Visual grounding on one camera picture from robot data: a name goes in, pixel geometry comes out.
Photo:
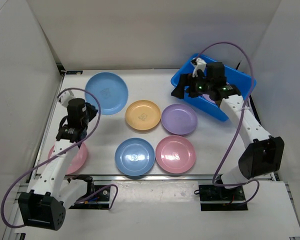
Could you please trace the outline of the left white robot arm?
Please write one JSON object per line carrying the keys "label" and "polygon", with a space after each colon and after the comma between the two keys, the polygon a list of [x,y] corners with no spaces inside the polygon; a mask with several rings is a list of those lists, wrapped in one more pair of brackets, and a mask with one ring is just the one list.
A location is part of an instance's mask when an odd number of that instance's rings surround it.
{"label": "left white robot arm", "polygon": [[56,135],[51,155],[54,159],[46,164],[29,192],[22,192],[18,198],[25,226],[57,231],[64,223],[67,209],[79,199],[94,197],[93,179],[88,175],[74,177],[66,187],[62,187],[62,183],[97,112],[82,98],[69,100],[67,116],[60,121]]}

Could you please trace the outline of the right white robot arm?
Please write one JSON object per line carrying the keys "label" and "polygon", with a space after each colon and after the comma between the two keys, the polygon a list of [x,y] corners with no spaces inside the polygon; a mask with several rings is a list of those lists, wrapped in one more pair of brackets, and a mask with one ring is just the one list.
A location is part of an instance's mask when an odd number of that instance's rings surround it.
{"label": "right white robot arm", "polygon": [[193,72],[180,76],[171,95],[178,99],[185,95],[190,98],[208,95],[237,127],[234,136],[241,137],[245,146],[236,167],[221,176],[213,176],[216,197],[226,200],[232,195],[233,188],[279,170],[285,143],[260,125],[247,107],[241,91],[234,84],[227,83],[222,62],[206,63],[201,58],[194,58],[191,64]]}

